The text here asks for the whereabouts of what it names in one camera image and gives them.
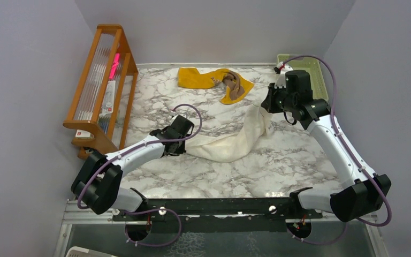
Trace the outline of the yellow brown towel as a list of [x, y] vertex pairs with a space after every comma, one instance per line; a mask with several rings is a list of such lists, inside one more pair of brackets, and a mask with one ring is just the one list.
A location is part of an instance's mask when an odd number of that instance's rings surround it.
[[187, 89], [210, 89], [224, 85], [225, 95], [220, 102], [230, 105], [243, 100], [254, 84], [229, 69], [200, 73], [195, 67], [181, 67], [178, 70], [178, 86]]

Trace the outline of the white cream towel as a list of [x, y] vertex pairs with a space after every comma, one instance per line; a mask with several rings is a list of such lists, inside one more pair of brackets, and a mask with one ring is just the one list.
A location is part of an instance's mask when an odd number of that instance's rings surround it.
[[186, 153], [207, 160], [229, 163], [248, 155], [259, 138], [273, 133], [272, 114], [260, 105], [251, 105], [239, 132], [210, 137], [196, 135], [186, 141]]

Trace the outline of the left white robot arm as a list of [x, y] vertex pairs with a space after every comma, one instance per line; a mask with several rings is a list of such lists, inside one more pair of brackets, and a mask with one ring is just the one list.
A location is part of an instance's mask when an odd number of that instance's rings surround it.
[[147, 162], [185, 153], [185, 141], [193, 128], [190, 120], [175, 116], [169, 126], [151, 131], [127, 148], [108, 154], [93, 151], [71, 186], [79, 206], [96, 214], [109, 209], [124, 210], [132, 219], [142, 219], [147, 212], [145, 196], [134, 188], [122, 188], [121, 180]]

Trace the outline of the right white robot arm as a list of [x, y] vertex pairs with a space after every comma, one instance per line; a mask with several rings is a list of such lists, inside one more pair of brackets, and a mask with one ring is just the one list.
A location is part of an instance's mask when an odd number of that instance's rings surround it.
[[315, 99], [310, 74], [293, 70], [280, 74], [268, 87], [261, 106], [270, 114], [291, 114], [293, 124], [319, 143], [337, 172], [342, 190], [315, 190], [311, 187], [291, 194], [288, 213], [300, 218], [309, 209], [333, 213], [342, 222], [359, 219], [379, 210], [386, 201], [391, 181], [368, 166], [344, 135], [327, 100]]

